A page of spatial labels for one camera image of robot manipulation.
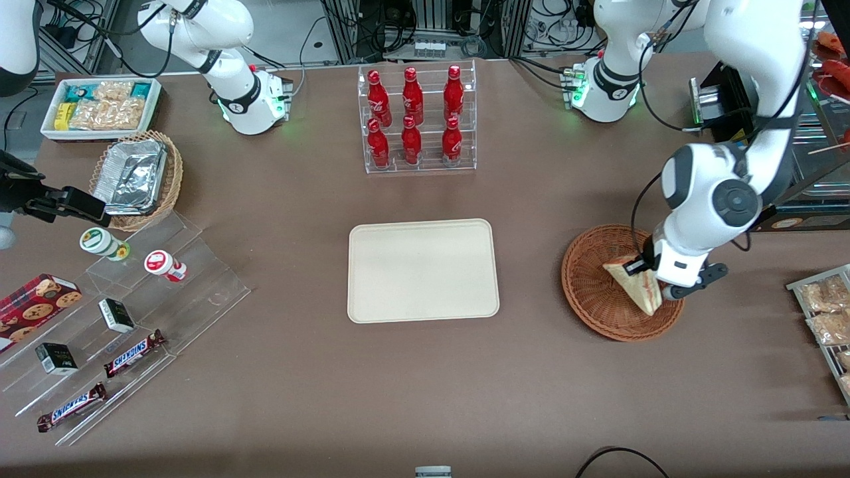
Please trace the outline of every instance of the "red bottle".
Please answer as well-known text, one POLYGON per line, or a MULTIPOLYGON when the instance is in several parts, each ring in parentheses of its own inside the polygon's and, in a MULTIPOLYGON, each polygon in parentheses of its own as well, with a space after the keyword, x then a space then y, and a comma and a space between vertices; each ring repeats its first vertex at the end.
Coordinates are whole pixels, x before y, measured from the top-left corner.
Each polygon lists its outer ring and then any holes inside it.
POLYGON ((389 168, 389 143, 387 137, 381 131, 381 123, 376 118, 369 118, 366 124, 369 128, 369 135, 366 136, 366 142, 369 143, 369 152, 372 156, 372 161, 375 163, 375 168, 389 168))
POLYGON ((406 116, 405 130, 401 133, 401 142, 405 146, 405 161, 411 166, 418 165, 422 158, 422 135, 416 125, 412 116, 406 116))
POLYGON ((463 137, 457 129, 457 117, 450 117, 445 122, 443 132, 443 164, 449 168, 457 166, 461 161, 461 141, 463 137))
POLYGON ((463 112, 463 85, 461 84, 461 67, 449 66, 449 81, 443 90, 445 108, 443 115, 446 121, 452 116, 459 117, 463 112))
POLYGON ((381 126, 389 128, 389 125, 393 124, 393 115, 389 112, 389 95, 381 84, 381 75, 372 70, 366 77, 369 79, 369 109, 381 122, 381 126))
POLYGON ((425 121, 425 103, 416 73, 417 69, 412 66, 405 69, 405 90, 401 98, 405 102, 405 114, 412 116, 418 126, 425 121))

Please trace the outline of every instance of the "snickers bar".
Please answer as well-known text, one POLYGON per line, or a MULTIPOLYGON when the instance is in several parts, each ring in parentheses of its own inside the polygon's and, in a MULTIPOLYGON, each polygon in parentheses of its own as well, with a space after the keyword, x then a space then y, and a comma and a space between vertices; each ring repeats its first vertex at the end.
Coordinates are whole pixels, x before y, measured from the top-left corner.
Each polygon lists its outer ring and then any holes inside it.
POLYGON ((74 413, 81 411, 98 400, 106 400, 106 398, 106 388, 102 383, 98 382, 93 389, 69 401, 62 408, 58 408, 53 413, 46 413, 39 417, 37 423, 38 432, 44 433, 49 431, 74 413))
POLYGON ((146 356, 157 345, 163 342, 165 342, 165 338, 162 337, 162 333, 157 328, 151 335, 145 337, 144 340, 136 344, 132 349, 120 354, 114 361, 104 365, 106 377, 115 377, 121 370, 129 367, 143 356, 146 356))

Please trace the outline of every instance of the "cookie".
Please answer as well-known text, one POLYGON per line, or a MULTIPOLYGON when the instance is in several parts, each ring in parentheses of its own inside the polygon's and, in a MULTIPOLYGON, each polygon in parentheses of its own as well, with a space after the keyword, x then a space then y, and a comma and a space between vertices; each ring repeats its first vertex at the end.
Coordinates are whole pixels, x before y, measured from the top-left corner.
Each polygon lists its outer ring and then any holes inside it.
POLYGON ((38 319, 43 319, 44 317, 49 316, 50 312, 53 312, 53 309, 54 307, 51 304, 31 305, 27 310, 24 310, 24 319, 27 321, 37 321, 38 319))
POLYGON ((36 286, 36 295, 45 299, 52 299, 60 290, 62 290, 62 287, 59 284, 50 279, 44 279, 36 286))
POLYGON ((79 292, 76 292, 76 291, 75 292, 68 292, 67 294, 63 295, 62 297, 56 299, 56 306, 61 308, 61 309, 64 309, 65 307, 68 307, 68 306, 74 304, 75 302, 77 302, 81 298, 82 298, 82 294, 79 293, 79 292))
POLYGON ((35 332, 36 328, 37 327, 24 327, 24 328, 18 329, 16 331, 12 332, 12 335, 9 335, 8 339, 11 340, 12 342, 20 342, 21 340, 24 339, 24 337, 26 337, 27 335, 29 335, 32 332, 35 332))

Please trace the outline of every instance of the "wicker basket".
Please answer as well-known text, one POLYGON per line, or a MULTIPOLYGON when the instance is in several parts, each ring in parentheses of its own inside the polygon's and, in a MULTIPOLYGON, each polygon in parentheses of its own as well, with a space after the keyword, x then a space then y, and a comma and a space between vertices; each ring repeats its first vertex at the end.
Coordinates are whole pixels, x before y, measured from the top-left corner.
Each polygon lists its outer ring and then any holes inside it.
MULTIPOLYGON (((638 243, 647 237, 647 232, 637 232, 638 243)), ((665 299, 652 316, 644 314, 602 267, 628 254, 637 254, 628 226, 600 225, 586 230, 564 255, 561 285, 579 318, 605 337, 623 342, 654 339, 676 322, 684 301, 665 299)))
MULTIPOLYGON (((168 147, 168 157, 166 159, 166 169, 162 177, 162 186, 160 188, 159 205, 153 213, 147 216, 112 216, 112 221, 109 224, 110 228, 125 230, 127 232, 135 232, 142 226, 153 222, 157 218, 164 218, 174 208, 174 203, 177 202, 177 196, 180 194, 180 181, 183 179, 183 159, 180 158, 180 151, 174 146, 174 143, 162 133, 157 131, 145 131, 143 133, 133 134, 126 138, 121 138, 119 142, 141 141, 143 139, 156 139, 165 143, 168 147)), ((94 174, 91 180, 88 181, 88 193, 94 193, 94 187, 98 184, 100 177, 100 169, 104 165, 106 159, 106 151, 100 155, 98 165, 94 167, 94 174)))

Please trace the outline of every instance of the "table surface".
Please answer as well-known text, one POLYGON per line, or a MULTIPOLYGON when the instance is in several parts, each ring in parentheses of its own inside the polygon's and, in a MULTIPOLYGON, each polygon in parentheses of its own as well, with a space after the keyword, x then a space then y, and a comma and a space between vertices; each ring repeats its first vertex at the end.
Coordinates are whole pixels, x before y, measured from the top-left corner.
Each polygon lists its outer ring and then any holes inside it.
MULTIPOLYGON (((650 103, 684 123, 687 80, 714 63, 655 56, 650 103)), ((73 447, 0 407, 3 477, 398 477, 425 464, 460 478, 563 477, 613 445, 672 476, 847 475, 850 424, 815 421, 846 408, 784 287, 850 263, 846 234, 719 248, 712 258, 730 275, 689 298, 668 333, 605 339, 567 305, 564 251, 587 228, 626 223, 643 185, 694 136, 665 129, 642 102, 594 123, 512 63, 476 66, 479 169, 421 178, 364 173, 356 68, 308 71, 292 120, 256 137, 222 120, 201 76, 162 77, 157 128, 184 159, 177 210, 254 291, 73 447), (348 319, 352 228, 465 218, 493 227, 496 316, 348 319)), ((37 166, 51 185, 85 188, 103 149, 45 140, 37 166)), ((653 189, 638 225, 666 213, 653 189)), ((17 218, 0 294, 41 272, 79 276, 93 262, 77 246, 86 227, 17 218)), ((608 455, 586 476, 655 473, 608 455)))

